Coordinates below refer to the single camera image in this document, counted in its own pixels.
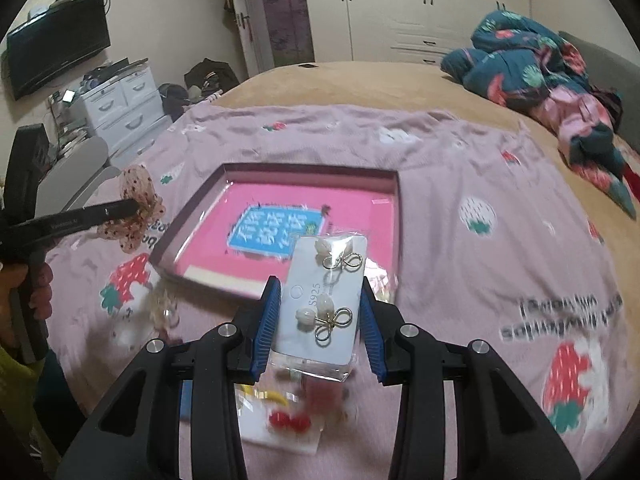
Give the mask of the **person's left hand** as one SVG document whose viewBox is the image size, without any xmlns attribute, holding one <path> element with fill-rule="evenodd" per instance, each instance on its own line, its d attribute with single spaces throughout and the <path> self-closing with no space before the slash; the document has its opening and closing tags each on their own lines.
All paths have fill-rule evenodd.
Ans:
<svg viewBox="0 0 640 480">
<path fill-rule="evenodd" d="M 24 264 L 10 264 L 1 269 L 0 338 L 2 347 L 16 348 L 18 346 L 12 323 L 10 292 L 20 286 L 28 277 L 29 272 Z M 52 278 L 53 274 L 50 266 L 47 263 L 43 263 L 37 271 L 34 290 L 29 299 L 29 307 L 32 309 L 35 318 L 40 321 L 45 321 L 52 314 Z"/>
</svg>

